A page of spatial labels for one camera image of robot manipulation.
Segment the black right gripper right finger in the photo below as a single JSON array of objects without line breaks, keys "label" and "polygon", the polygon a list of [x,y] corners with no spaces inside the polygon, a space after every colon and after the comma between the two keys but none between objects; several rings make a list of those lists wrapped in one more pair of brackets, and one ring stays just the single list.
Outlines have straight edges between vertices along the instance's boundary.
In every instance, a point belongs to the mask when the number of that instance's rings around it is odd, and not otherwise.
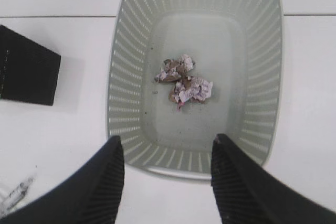
[{"label": "black right gripper right finger", "polygon": [[217,134],[211,186],[222,223],[335,223],[335,213],[275,179]]}]

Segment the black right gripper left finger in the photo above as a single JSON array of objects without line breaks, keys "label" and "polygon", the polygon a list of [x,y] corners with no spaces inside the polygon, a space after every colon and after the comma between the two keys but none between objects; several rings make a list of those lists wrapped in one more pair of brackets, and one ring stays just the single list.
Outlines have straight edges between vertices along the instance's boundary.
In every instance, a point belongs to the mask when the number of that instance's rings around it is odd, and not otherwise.
[{"label": "black right gripper left finger", "polygon": [[1,223],[115,223],[123,188],[124,153],[115,135],[66,181]]}]

